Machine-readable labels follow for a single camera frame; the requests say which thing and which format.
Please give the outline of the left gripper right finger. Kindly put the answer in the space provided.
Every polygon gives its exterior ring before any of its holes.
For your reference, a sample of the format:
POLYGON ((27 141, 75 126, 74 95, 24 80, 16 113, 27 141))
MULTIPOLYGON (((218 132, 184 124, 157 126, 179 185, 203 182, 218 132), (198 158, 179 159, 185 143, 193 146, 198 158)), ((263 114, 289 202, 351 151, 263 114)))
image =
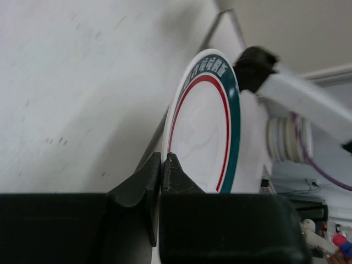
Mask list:
POLYGON ((311 263, 292 203, 279 195, 207 194, 178 158, 164 162, 159 197, 162 263, 311 263))

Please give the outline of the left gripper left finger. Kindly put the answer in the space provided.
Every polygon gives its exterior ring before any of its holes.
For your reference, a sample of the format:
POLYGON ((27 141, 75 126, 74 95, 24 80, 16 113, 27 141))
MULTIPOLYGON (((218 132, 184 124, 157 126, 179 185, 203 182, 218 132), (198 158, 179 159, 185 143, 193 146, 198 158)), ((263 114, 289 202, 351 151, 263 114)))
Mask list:
POLYGON ((151 263, 161 158, 107 193, 2 194, 1 263, 151 263))

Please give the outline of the green rimmed back plate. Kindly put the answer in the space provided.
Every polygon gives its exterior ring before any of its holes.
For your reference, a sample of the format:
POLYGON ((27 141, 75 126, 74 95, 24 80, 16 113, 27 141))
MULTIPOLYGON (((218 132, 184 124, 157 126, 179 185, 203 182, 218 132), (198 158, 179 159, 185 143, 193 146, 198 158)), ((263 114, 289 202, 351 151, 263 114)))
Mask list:
POLYGON ((175 154, 188 177, 206 193, 230 193, 241 138, 237 77, 217 49, 188 64, 168 107, 161 161, 175 154))

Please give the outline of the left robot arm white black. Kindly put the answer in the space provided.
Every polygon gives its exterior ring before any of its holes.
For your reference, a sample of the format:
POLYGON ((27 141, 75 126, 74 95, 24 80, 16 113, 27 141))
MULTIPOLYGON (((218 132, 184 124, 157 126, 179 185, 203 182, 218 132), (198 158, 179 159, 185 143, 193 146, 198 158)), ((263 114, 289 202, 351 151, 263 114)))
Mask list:
POLYGON ((1 195, 1 263, 351 263, 280 194, 274 161, 313 165, 312 125, 351 151, 351 110, 260 47, 198 53, 136 171, 103 193, 1 195))

